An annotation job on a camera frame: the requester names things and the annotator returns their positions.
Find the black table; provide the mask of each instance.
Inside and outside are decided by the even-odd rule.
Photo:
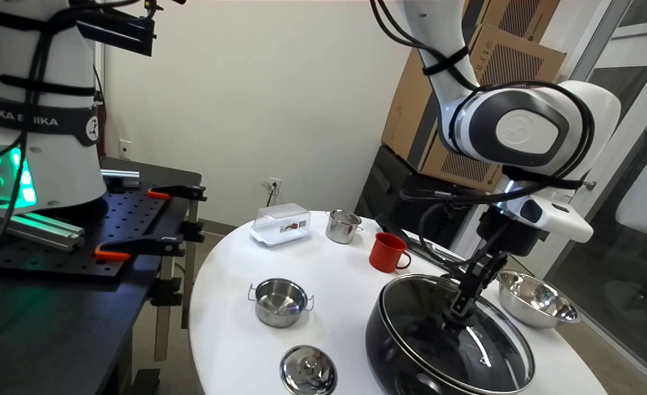
[[[137,170],[146,185],[200,185],[202,175],[107,160]],[[173,235],[186,203],[168,203],[154,235]],[[160,258],[139,258],[116,283],[0,277],[0,395],[116,393],[132,328],[160,271]]]

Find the small metal bowl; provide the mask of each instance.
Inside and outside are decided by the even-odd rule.
[[[256,319],[277,329],[293,328],[303,312],[313,309],[313,299],[287,280],[268,280],[250,285],[247,299],[254,300]]]
[[[519,272],[501,272],[501,306],[519,322],[552,329],[580,322],[580,309],[552,285]]]

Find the cardboard box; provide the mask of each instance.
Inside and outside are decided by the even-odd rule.
[[[471,45],[471,63],[480,84],[552,82],[562,61],[563,52],[508,35],[496,26],[480,26]],[[423,74],[422,57],[412,52],[389,113],[383,146],[423,175],[478,191],[496,190],[503,175],[501,168],[448,152],[439,141],[439,127],[439,103]]]
[[[484,0],[480,25],[539,41],[559,0]]]

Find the cooking pot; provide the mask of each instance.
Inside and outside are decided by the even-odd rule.
[[[391,395],[519,393],[535,375],[529,343],[489,300],[457,322],[443,312],[457,283],[407,277],[389,283],[367,325],[367,354]]]

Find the small white container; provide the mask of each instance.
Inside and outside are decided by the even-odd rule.
[[[310,238],[310,210],[299,204],[258,209],[253,223],[253,238],[265,247]]]

